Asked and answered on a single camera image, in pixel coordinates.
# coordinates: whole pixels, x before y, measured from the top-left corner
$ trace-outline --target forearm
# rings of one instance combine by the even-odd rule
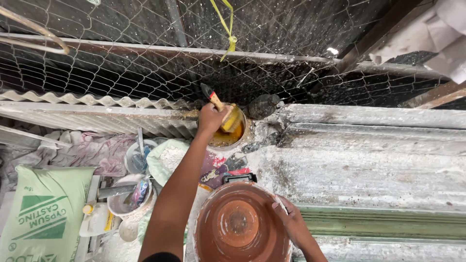
[[[197,135],[191,143],[185,156],[179,163],[176,170],[165,184],[162,192],[158,196],[154,212],[160,210],[157,216],[151,217],[159,221],[188,220],[192,203],[196,197],[197,185],[200,177],[200,170],[209,137],[205,134]]]
[[[314,237],[311,236],[311,234],[309,234],[309,236],[310,238],[301,248],[306,262],[328,262]]]
[[[182,259],[183,237],[210,137],[199,133],[157,197],[139,261],[157,252]]]

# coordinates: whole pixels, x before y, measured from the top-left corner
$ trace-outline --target chain-link fence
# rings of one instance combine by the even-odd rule
[[[221,62],[218,49],[228,49],[228,34],[209,0],[3,0],[3,7],[66,38],[71,51],[0,43],[0,82],[20,92],[172,101],[203,99],[199,85],[206,83],[240,105],[277,94],[285,103],[396,106],[442,83],[417,71],[431,54],[326,76],[393,2],[231,0],[237,52]],[[216,3],[228,23],[229,9]],[[53,46],[13,20],[3,17],[0,27],[9,37]],[[324,77],[333,80],[319,87]]]

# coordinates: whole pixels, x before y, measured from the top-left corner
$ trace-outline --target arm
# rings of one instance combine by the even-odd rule
[[[272,204],[272,208],[283,221],[291,241],[293,241],[295,246],[301,249],[303,252],[306,261],[328,262],[314,237],[309,232],[308,227],[306,226],[306,222],[304,222],[299,209],[286,198],[282,196],[278,197],[281,199],[283,205],[287,209],[288,215],[286,214],[285,210],[279,207],[278,203]]]
[[[226,112],[217,112],[211,103],[202,108],[196,137],[157,197],[138,261],[159,252],[169,252],[183,260],[186,223],[196,197],[206,147]]]

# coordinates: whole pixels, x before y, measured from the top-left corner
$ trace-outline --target hand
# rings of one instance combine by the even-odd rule
[[[295,244],[297,248],[303,249],[306,245],[314,242],[313,237],[309,232],[308,227],[306,226],[306,222],[304,222],[304,219],[301,216],[301,212],[295,205],[293,205],[286,198],[280,195],[277,196],[280,198],[283,205],[287,209],[288,215],[278,203],[273,203],[272,208],[285,225],[285,228],[287,229],[288,235],[293,244]]]
[[[213,103],[202,107],[199,115],[198,134],[205,134],[212,138],[213,134],[220,128],[223,118],[228,113],[227,107],[218,112]]]

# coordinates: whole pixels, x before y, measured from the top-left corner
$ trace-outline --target yellow ribbon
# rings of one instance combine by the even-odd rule
[[[225,52],[225,54],[222,56],[220,59],[220,62],[223,61],[225,56],[227,55],[228,52],[234,52],[235,51],[235,43],[237,41],[236,36],[232,36],[232,27],[233,27],[233,6],[228,3],[227,0],[222,0],[223,3],[231,10],[231,15],[230,15],[230,29],[228,30],[228,27],[226,26],[225,20],[223,20],[222,15],[220,14],[220,11],[215,4],[214,0],[210,0],[210,2],[213,5],[213,8],[215,8],[215,11],[217,11],[217,14],[219,14],[220,17],[220,22],[222,22],[223,27],[225,28],[226,32],[228,33],[229,37],[228,40],[230,41],[230,47],[228,50]]]

